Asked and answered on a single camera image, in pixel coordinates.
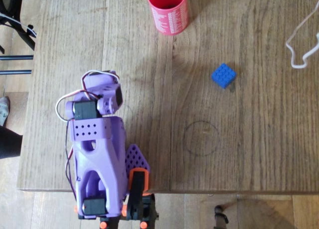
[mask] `wooden table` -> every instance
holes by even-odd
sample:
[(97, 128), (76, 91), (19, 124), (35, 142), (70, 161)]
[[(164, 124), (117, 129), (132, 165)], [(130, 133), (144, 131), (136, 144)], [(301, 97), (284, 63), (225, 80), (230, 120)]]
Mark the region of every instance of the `wooden table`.
[[(89, 69), (121, 77), (127, 144), (154, 192), (319, 192), (319, 54), (292, 69), (285, 41), (317, 0), (189, 0), (190, 24), (157, 32), (147, 0), (43, 0), (17, 186), (68, 191), (57, 99)], [(316, 43), (318, 13), (292, 45)], [(223, 90), (211, 73), (238, 74)]]

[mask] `blue lego brick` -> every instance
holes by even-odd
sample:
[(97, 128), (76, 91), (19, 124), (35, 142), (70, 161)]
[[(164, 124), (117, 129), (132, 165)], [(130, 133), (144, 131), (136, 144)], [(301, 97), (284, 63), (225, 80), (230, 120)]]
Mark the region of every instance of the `blue lego brick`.
[(222, 88), (226, 88), (235, 78), (236, 72), (225, 63), (219, 66), (211, 75), (211, 79)]

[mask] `person's leg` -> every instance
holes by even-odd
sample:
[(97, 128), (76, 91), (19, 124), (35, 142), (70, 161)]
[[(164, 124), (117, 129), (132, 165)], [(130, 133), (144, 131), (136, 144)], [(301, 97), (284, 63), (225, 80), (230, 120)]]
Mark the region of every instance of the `person's leg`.
[(0, 159), (20, 156), (22, 136), (3, 125), (9, 114), (9, 99), (0, 98)]
[(20, 156), (22, 136), (0, 126), (0, 159)]

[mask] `drawn circle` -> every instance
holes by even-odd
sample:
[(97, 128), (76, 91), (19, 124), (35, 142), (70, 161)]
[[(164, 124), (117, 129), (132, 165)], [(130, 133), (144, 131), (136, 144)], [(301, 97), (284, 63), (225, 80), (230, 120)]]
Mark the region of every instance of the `drawn circle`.
[(220, 137), (217, 128), (205, 121), (196, 121), (184, 129), (183, 149), (198, 157), (206, 157), (216, 151)]

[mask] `chair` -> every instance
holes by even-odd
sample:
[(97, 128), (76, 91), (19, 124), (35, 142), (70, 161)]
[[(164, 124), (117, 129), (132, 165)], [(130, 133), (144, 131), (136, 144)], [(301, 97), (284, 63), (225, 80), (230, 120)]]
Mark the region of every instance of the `chair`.
[[(28, 25), (27, 31), (22, 28), (20, 22), (20, 11), (21, 11), (22, 0), (0, 0), (0, 24), (13, 28), (23, 41), (34, 50), (35, 42), (31, 37), (34, 37), (33, 33), (29, 29), (33, 29), (32, 25)], [(0, 51), (4, 54), (4, 48), (0, 46)], [(0, 60), (30, 60), (33, 59), (33, 55), (7, 55), (0, 56)], [(31, 70), (11, 70), (11, 71), (0, 71), (1, 74), (29, 74)]]

